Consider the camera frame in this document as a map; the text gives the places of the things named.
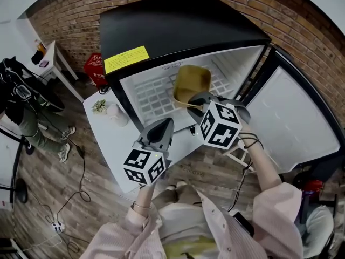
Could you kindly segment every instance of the yellow sticky note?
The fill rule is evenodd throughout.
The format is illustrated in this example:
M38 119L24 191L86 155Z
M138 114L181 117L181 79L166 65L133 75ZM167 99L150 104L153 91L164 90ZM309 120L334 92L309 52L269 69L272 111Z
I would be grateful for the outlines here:
M121 54L116 54L111 58L107 58L104 60L106 74L148 58L150 57L147 54L145 46L134 48Z

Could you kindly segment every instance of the green plant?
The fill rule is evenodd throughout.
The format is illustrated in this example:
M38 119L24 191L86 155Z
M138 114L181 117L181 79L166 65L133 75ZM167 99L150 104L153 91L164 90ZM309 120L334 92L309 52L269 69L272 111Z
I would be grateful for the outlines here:
M95 114L104 113L106 111L107 111L107 107L106 107L106 101L104 99L95 102L95 104L92 106L92 112Z

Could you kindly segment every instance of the black and white cube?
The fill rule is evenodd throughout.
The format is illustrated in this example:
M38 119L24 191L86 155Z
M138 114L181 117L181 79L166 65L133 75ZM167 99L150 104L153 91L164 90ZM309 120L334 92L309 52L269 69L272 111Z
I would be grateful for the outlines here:
M221 149L229 149L241 129L242 124L235 107L213 101L200 123L204 145Z
M129 180L151 185L165 171L163 153L132 149L123 164L123 169Z

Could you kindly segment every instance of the pink shirt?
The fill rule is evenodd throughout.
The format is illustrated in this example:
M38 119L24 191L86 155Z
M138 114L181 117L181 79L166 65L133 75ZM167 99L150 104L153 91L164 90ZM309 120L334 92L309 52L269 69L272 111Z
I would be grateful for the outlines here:
M301 204L301 192L282 183L254 198L252 238L228 213L222 213L198 192L206 221L220 258L302 258L302 240L294 220ZM155 209L148 218L129 209L120 224L100 228L81 259L166 258L158 229L161 219Z

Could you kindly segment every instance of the white vase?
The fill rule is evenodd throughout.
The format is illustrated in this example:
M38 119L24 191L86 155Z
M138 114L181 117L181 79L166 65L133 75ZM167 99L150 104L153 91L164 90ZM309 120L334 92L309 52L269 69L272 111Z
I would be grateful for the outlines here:
M124 127L127 124L128 117L117 104L108 106L107 112L110 120L114 121L118 126Z

